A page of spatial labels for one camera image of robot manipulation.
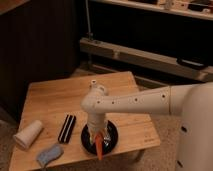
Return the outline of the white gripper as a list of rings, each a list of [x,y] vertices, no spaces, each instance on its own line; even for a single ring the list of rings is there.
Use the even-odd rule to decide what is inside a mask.
[[[90,143],[93,144],[95,142],[95,137],[98,133],[102,135],[102,137],[105,137],[107,135],[107,121],[94,123],[94,122],[88,122],[88,132],[90,135]]]

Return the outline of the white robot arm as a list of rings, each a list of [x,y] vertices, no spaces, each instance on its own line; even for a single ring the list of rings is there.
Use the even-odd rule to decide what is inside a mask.
[[[180,114],[176,171],[213,171],[213,82],[110,96],[103,85],[93,80],[81,107],[88,114],[90,142],[106,133],[107,113]]]

